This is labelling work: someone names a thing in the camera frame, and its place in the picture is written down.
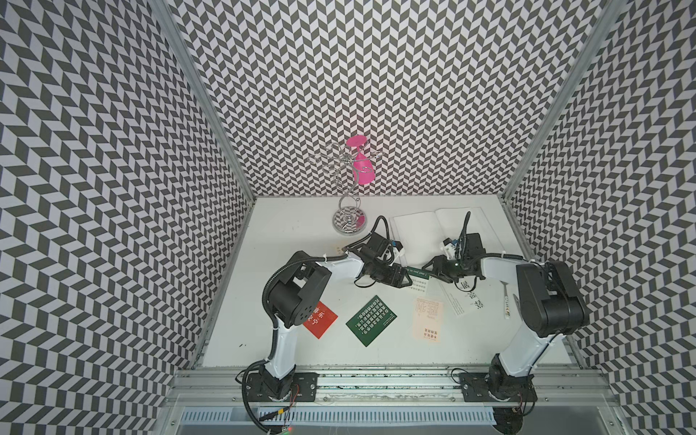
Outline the green white text card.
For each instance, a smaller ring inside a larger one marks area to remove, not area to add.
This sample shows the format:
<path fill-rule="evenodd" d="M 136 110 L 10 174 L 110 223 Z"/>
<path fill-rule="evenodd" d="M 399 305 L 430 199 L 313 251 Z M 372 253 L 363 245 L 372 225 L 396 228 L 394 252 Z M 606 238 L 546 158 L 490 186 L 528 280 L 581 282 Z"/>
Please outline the green white text card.
<path fill-rule="evenodd" d="M 431 279 L 430 274 L 418 268 L 411 268 L 410 266 L 406 268 L 406 271 L 411 279 L 409 288 L 416 292 L 427 293 Z"/>

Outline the white photo album bicycle cover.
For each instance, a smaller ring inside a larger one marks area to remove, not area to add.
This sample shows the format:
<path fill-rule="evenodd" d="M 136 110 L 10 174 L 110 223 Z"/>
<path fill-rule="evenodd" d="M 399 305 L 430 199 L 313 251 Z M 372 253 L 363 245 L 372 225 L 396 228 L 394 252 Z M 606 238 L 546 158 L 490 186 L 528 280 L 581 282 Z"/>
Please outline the white photo album bicycle cover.
<path fill-rule="evenodd" d="M 392 217 L 393 238 L 403 245 L 399 257 L 403 266 L 424 266 L 433 257 L 443 254 L 442 241 L 457 239 L 467 213 L 471 213 L 468 233 L 478 233 L 487 252 L 501 252 L 503 246 L 482 208 L 440 208 Z"/>

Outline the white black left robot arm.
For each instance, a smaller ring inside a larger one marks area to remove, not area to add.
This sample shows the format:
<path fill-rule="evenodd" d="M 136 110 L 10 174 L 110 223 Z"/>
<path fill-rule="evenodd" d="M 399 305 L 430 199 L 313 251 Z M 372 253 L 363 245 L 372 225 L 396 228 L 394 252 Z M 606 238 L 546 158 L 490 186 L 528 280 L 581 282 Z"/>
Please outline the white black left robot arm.
<path fill-rule="evenodd" d="M 257 372 L 260 391 L 269 400 L 286 399 L 297 372 L 297 328 L 315 311 L 326 287 L 340 280 L 356 284 L 363 277 L 398 289 L 411 286 L 407 269 L 396 262 L 394 250 L 400 245 L 392 238 L 386 217 L 380 216 L 366 236 L 342 248 L 339 255 L 313 257 L 302 250 L 295 252 L 263 288 L 261 304 L 272 323 L 269 355 L 250 364 L 239 383 L 244 385 Z"/>

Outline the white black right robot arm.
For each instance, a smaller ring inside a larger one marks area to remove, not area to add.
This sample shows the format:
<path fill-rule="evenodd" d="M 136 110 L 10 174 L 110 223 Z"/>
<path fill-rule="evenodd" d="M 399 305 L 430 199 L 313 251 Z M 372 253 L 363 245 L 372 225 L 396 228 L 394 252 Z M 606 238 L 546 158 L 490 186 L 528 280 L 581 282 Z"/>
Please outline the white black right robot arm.
<path fill-rule="evenodd" d="M 475 282 L 490 278 L 518 288 L 520 328 L 509 346 L 493 357 L 484 381 L 493 401 L 534 401 L 535 366 L 556 340 L 589 324 L 587 305 L 565 262 L 489 253 L 480 236 L 469 232 L 470 220 L 468 211 L 460 235 L 443 242 L 453 250 L 444 248 L 420 270 L 447 284 L 473 277 Z"/>

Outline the white calligraphy card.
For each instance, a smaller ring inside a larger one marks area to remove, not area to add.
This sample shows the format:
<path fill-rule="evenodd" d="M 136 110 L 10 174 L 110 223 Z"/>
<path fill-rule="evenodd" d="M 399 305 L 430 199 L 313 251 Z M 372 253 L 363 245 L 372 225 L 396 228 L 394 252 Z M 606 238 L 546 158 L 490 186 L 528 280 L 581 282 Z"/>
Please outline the white calligraphy card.
<path fill-rule="evenodd" d="M 482 300 L 475 292 L 477 283 L 478 277 L 464 277 L 453 284 L 440 282 L 445 300 L 456 317 L 471 315 L 484 308 Z"/>

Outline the dark green grid card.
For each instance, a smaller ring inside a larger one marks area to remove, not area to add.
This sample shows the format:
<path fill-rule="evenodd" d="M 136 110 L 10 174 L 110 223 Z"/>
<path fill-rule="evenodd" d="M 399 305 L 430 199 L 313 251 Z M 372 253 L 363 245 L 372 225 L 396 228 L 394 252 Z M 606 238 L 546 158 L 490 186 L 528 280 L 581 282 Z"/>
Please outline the dark green grid card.
<path fill-rule="evenodd" d="M 375 295 L 346 322 L 346 326 L 364 347 L 368 347 L 396 319 L 396 313 Z"/>

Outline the pale pink card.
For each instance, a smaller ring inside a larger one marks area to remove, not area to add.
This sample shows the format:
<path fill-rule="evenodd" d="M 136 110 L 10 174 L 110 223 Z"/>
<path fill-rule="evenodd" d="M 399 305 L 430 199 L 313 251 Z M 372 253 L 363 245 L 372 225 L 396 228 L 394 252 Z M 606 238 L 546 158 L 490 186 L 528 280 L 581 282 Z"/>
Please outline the pale pink card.
<path fill-rule="evenodd" d="M 431 299 L 417 298 L 413 312 L 413 338 L 438 343 L 442 338 L 444 305 Z"/>

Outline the metal spoon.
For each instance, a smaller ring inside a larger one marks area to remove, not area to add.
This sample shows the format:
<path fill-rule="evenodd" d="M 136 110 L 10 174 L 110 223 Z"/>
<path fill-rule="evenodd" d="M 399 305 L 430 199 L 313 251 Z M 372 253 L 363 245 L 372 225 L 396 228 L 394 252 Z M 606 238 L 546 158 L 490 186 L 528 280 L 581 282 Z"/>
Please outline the metal spoon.
<path fill-rule="evenodd" d="M 501 284 L 503 286 L 504 317 L 506 320 L 509 320 L 511 319 L 511 308 L 508 283 L 501 281 Z"/>

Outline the red square card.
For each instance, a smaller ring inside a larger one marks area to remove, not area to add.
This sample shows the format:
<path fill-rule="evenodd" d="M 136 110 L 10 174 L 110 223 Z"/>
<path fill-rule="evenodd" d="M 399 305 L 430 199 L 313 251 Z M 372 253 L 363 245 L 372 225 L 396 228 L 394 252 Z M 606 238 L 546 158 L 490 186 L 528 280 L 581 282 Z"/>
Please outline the red square card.
<path fill-rule="evenodd" d="M 321 301 L 317 303 L 316 308 L 311 313 L 310 317 L 304 321 L 303 326 L 316 338 L 321 339 L 326 331 L 337 320 L 338 315 Z"/>

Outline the pink plastic cup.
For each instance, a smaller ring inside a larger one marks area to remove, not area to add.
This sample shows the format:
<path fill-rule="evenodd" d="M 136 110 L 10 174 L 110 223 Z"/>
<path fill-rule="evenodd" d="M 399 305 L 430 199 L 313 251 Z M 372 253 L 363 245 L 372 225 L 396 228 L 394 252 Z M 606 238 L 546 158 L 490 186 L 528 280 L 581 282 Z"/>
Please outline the pink plastic cup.
<path fill-rule="evenodd" d="M 353 136 L 346 141 L 346 146 L 356 152 L 352 160 L 352 170 L 358 186 L 369 185 L 375 180 L 373 163 L 363 152 L 367 141 L 368 138 L 363 135 Z"/>

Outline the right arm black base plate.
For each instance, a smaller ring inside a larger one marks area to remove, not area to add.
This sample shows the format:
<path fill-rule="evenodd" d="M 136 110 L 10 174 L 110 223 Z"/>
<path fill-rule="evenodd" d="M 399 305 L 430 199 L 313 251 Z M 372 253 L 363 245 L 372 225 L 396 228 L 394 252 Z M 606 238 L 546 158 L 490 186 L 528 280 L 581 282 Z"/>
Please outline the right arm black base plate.
<path fill-rule="evenodd" d="M 525 403 L 538 400 L 531 379 L 525 376 L 459 373 L 458 377 L 465 402 Z"/>

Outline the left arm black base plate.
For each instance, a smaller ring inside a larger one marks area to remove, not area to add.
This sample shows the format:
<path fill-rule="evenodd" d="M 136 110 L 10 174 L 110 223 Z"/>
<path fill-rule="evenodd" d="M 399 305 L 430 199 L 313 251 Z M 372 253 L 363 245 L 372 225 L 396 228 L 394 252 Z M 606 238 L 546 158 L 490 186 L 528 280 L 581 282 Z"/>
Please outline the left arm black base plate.
<path fill-rule="evenodd" d="M 267 373 L 251 373 L 243 387 L 250 402 L 314 402 L 318 373 L 293 373 L 277 379 Z"/>

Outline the aluminium front rail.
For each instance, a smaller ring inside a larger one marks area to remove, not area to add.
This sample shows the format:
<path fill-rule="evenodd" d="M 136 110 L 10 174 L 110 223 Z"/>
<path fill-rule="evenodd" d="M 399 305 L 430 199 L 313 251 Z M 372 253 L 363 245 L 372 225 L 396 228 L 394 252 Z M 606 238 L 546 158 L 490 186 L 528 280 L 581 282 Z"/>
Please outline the aluminium front rail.
<path fill-rule="evenodd" d="M 174 378 L 167 406 L 239 406 L 246 396 L 253 404 L 264 399 L 239 384 L 239 370 L 182 371 Z M 483 380 L 481 366 L 448 367 L 319 367 L 303 371 L 288 398 L 299 405 L 399 406 L 498 405 Z M 618 399 L 599 371 L 569 365 L 546 365 L 533 379 L 536 399 L 528 405 L 618 406 Z"/>

